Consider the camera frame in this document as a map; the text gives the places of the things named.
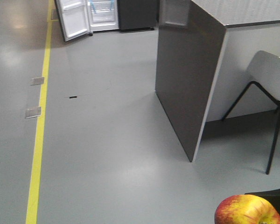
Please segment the black gripper finger holding apple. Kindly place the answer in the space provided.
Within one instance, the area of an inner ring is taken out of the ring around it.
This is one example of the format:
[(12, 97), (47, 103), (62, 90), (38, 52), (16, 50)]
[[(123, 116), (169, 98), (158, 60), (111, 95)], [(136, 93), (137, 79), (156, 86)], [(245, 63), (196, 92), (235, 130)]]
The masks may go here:
[(280, 189), (261, 191), (261, 192), (249, 192), (246, 195), (255, 195), (266, 199), (280, 214)]

